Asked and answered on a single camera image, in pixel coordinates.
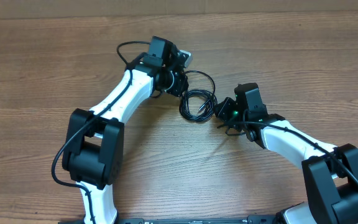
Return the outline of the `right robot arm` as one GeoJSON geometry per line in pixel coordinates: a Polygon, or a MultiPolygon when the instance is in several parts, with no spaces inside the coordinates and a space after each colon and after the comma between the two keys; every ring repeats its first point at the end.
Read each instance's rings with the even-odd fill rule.
{"type": "Polygon", "coordinates": [[[358,148],[319,141],[268,113],[256,83],[240,84],[234,94],[213,108],[222,126],[303,172],[307,201],[279,211],[269,223],[358,223],[358,148]]]}

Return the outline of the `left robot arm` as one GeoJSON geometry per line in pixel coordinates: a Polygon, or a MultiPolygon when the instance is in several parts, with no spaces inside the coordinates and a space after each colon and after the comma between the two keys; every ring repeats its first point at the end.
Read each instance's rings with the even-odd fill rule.
{"type": "Polygon", "coordinates": [[[80,223],[118,222],[112,184],[122,165],[125,124],[153,92],[179,97],[188,88],[185,68],[192,54],[156,36],[147,44],[147,52],[124,61],[122,80],[103,101],[70,116],[66,141],[54,160],[69,172],[69,186],[81,191],[85,216],[80,223]]]}

